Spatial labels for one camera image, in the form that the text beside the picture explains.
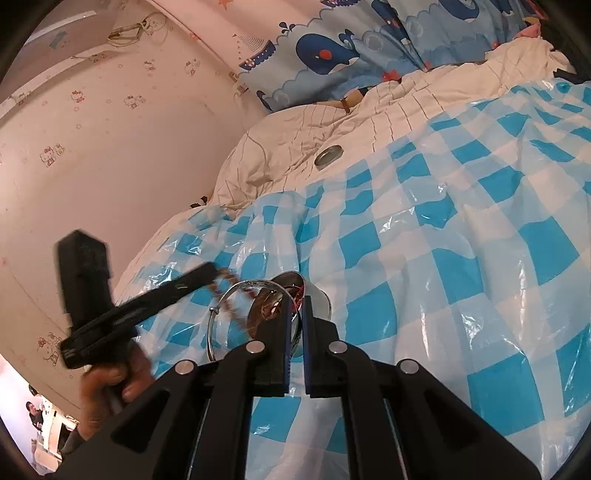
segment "man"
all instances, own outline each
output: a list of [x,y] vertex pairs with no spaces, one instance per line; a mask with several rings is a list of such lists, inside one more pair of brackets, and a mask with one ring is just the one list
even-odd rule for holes
[[43,426],[43,412],[41,410],[37,410],[35,405],[29,401],[27,402],[27,410],[29,411],[31,423],[37,430],[41,431],[41,427]]

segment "human hand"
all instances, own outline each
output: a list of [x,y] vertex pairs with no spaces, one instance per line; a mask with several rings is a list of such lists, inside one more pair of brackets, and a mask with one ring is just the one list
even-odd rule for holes
[[154,383],[150,360],[135,343],[129,355],[129,365],[95,365],[82,375],[80,380],[80,399],[82,417],[78,433],[88,440],[105,422],[113,416],[105,389],[121,383],[129,375],[122,390],[126,403],[134,401],[144,390]]

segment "metal ring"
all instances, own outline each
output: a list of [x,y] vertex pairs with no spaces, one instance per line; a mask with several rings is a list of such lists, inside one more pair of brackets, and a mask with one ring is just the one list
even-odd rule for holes
[[294,300],[294,297],[291,296],[291,294],[281,285],[279,285],[278,283],[275,283],[274,281],[271,280],[242,280],[238,283],[235,283],[234,285],[232,285],[229,289],[226,290],[226,293],[224,293],[224,295],[221,296],[221,298],[219,299],[219,302],[217,304],[217,306],[215,307],[211,307],[209,309],[209,320],[207,322],[207,357],[209,358],[210,362],[215,362],[216,361],[216,355],[213,352],[213,342],[212,342],[212,327],[213,327],[213,321],[215,320],[215,317],[217,316],[217,314],[220,311],[220,306],[222,305],[222,303],[224,302],[224,300],[226,300],[226,298],[228,298],[230,295],[232,295],[236,290],[238,290],[239,288],[246,286],[246,287],[260,287],[260,288],[270,288],[272,290],[278,290],[280,292],[283,293],[283,295],[287,295],[287,297],[291,300],[291,304],[293,305],[294,309],[295,309],[295,313],[297,314],[297,318],[298,318],[298,326],[299,328],[301,328],[302,325],[302,321],[301,321],[301,314],[300,314],[300,309],[297,307],[296,305],[296,301]]

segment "bed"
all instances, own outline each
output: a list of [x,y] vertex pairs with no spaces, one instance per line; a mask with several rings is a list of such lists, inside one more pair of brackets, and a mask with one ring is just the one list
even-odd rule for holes
[[[341,338],[380,361],[419,360],[552,477],[591,414],[580,370],[589,98],[554,79],[557,69],[572,71],[552,45],[517,38],[484,62],[380,83],[349,112],[315,103],[273,113],[232,151],[210,203],[146,244],[115,298],[207,260],[243,278],[299,270],[328,294]],[[343,155],[319,170],[315,158],[333,145]],[[562,267],[541,260],[555,249]],[[572,308],[559,300],[568,291]],[[141,325],[156,375],[183,358],[207,361],[211,301],[198,292]],[[368,309],[395,321],[356,323]],[[239,338],[217,322],[218,348]],[[508,387],[495,396],[491,385]],[[339,402],[306,397],[294,358],[290,395],[255,400],[248,478],[347,478],[344,447]]]

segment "metal screw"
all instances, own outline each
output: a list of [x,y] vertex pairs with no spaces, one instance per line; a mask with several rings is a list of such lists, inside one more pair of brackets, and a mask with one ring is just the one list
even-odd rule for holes
[[265,344],[259,340],[253,340],[246,344],[246,351],[249,353],[261,353],[265,349]]
[[345,353],[347,351],[347,344],[336,340],[329,343],[329,351],[332,353]]
[[400,362],[400,370],[402,370],[407,375],[412,375],[418,372],[418,363],[414,360],[402,360]]
[[187,375],[193,371],[195,364],[191,360],[181,360],[174,366],[174,371],[179,375]]

